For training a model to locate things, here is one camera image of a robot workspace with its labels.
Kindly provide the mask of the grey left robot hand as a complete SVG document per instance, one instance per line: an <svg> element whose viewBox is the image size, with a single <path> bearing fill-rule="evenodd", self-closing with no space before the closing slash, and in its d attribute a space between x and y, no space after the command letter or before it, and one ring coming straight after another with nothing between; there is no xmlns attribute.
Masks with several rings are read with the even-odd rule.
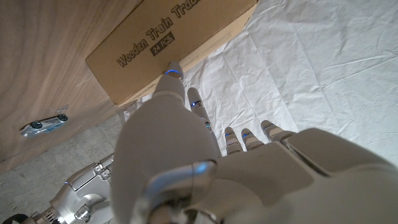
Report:
<svg viewBox="0 0 398 224"><path fill-rule="evenodd" d="M194 89L171 63L114 152L119 223L396 223L397 168L321 129L265 120L263 143L227 128L222 156Z"/></svg>

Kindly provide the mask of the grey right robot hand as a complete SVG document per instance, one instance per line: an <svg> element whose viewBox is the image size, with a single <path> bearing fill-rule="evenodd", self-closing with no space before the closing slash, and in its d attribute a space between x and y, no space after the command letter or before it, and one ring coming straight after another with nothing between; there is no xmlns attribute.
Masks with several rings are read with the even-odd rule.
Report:
<svg viewBox="0 0 398 224"><path fill-rule="evenodd" d="M87 165L71 175L43 212L15 214L8 224L106 223L114 217L111 208L111 172L113 155Z"/></svg>

